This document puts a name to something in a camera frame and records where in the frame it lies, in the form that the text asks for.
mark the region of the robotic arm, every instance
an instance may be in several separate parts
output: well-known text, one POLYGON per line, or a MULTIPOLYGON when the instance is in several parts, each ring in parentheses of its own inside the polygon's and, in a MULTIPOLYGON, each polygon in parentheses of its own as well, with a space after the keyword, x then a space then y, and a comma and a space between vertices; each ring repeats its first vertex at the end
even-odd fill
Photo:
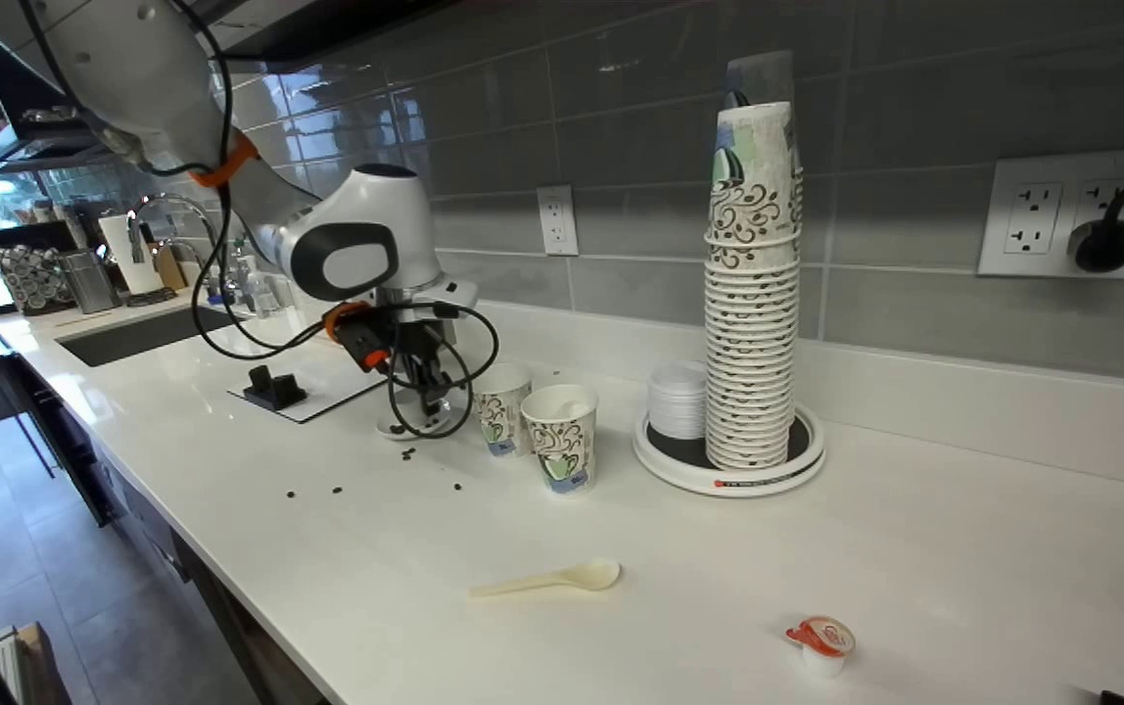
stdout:
POLYGON ((447 343, 447 322, 476 315, 477 289, 440 270, 417 174, 365 164, 328 200, 288 186, 245 132, 230 132, 215 102, 230 91, 215 85, 179 0, 16 6, 49 76, 94 118, 115 152, 147 168, 187 168, 215 189, 272 268, 309 298, 367 298, 332 306, 323 326, 361 370, 393 379, 393 399, 403 399, 393 405, 396 418, 410 434, 447 434, 465 418, 472 379, 491 360, 472 374, 447 343))

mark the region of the plastic spoon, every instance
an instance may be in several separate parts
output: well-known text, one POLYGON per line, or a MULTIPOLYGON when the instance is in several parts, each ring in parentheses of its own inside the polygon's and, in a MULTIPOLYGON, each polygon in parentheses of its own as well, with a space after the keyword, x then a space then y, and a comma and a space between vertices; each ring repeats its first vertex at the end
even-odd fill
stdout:
POLYGON ((589 563, 567 563, 558 574, 483 586, 476 588, 476 596, 508 596, 508 591, 546 591, 546 588, 613 591, 619 582, 622 582, 619 559, 589 559, 589 563))

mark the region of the gray tile backsplash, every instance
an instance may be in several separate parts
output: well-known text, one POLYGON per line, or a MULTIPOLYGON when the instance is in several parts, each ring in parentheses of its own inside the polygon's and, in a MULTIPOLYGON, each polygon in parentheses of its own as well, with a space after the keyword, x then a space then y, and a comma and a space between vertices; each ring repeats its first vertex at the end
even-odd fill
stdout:
POLYGON ((1124 283, 976 277, 999 157, 1124 149, 1115 0, 463 0, 234 93, 314 194, 422 174, 485 298, 703 322, 726 65, 785 46, 803 339, 1124 375, 1124 283), (542 186, 571 186, 580 260, 542 257, 542 186))

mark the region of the white countertop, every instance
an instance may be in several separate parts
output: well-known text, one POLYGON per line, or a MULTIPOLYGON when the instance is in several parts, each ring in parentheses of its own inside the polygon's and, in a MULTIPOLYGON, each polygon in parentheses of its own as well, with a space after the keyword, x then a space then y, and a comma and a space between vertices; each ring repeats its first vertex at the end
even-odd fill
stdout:
MULTIPOLYGON (((594 486, 558 497, 533 464, 491 459, 476 433, 403 464, 374 433, 376 398, 294 429, 230 399, 252 365, 200 343, 105 370, 55 347, 131 315, 0 318, 0 332, 332 702, 1124 695, 1124 484, 825 422, 832 464, 812 486, 768 502, 692 497, 635 464, 632 375, 513 347, 523 318, 558 318, 577 343, 583 318, 485 315, 504 322, 508 360, 601 390, 594 486), (619 591, 472 599, 476 586, 589 558, 626 563, 619 591), (848 618, 862 643, 842 678, 803 676, 780 638, 812 612, 848 618)), ((601 347, 635 358, 635 343, 601 347)), ((356 375, 327 343, 272 370, 301 383, 356 375)))

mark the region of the sink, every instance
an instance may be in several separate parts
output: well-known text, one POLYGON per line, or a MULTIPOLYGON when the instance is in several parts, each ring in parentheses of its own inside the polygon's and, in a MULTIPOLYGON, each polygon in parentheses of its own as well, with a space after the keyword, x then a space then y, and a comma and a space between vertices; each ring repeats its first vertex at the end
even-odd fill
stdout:
MULTIPOLYGON (((215 310, 204 310, 200 322, 204 322, 204 331, 230 326, 230 318, 215 315, 215 310)), ((173 315, 160 315, 160 318, 100 331, 100 332, 85 332, 85 339, 63 339, 60 347, 66 353, 75 353, 85 370, 104 370, 104 365, 115 365, 115 360, 126 360, 126 358, 136 358, 136 353, 151 353, 151 351, 160 351, 160 347, 177 347, 177 343, 198 339, 198 332, 200 331, 198 331, 192 315, 187 310, 173 310, 173 315)))

